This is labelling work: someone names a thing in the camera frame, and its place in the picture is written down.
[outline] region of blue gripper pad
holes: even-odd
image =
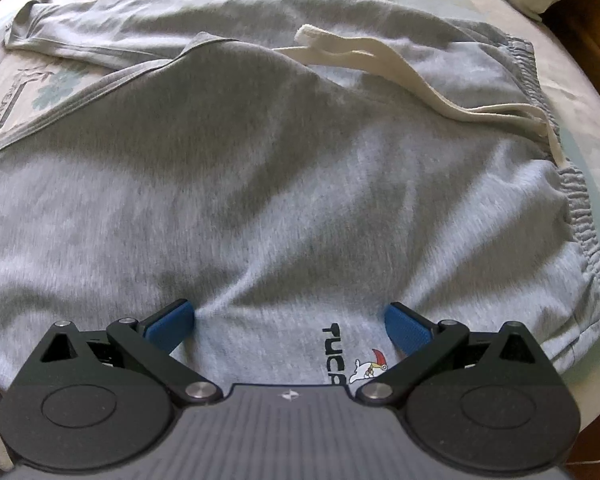
[[[170,354],[193,332],[193,325],[193,305],[185,301],[149,325],[144,331],[144,338]]]
[[[406,355],[411,355],[433,339],[431,328],[408,316],[400,308],[389,304],[384,311],[384,328],[389,339]]]

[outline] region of metal pivot screw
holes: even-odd
[[[362,386],[362,394],[367,399],[386,399],[394,390],[385,383],[367,383]]]
[[[187,386],[184,392],[193,399],[208,399],[216,393],[218,389],[214,384],[206,381],[198,381]]]

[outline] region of round black disc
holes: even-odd
[[[463,470],[492,476],[545,469],[569,452],[580,418],[562,385],[485,383],[474,368],[439,374],[408,397],[405,417],[429,453]]]
[[[10,388],[0,406],[7,446],[46,470],[93,470],[145,450],[171,421],[167,393],[142,374],[98,365],[91,374],[81,370],[79,381]]]

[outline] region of triangular cutout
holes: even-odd
[[[507,343],[500,353],[500,358],[519,363],[533,364],[536,362],[531,350],[526,346],[525,340],[518,334],[509,336]]]
[[[43,363],[50,363],[53,361],[64,361],[66,359],[73,359],[78,354],[75,352],[74,346],[66,334],[56,334],[53,341],[46,349],[45,354],[42,356]]]

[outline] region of cartoon bird logo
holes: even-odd
[[[374,377],[378,377],[379,375],[383,374],[387,370],[388,366],[386,365],[384,354],[375,348],[372,350],[376,355],[376,362],[360,364],[360,359],[356,359],[356,370],[349,378],[349,384],[363,379],[373,379]]]

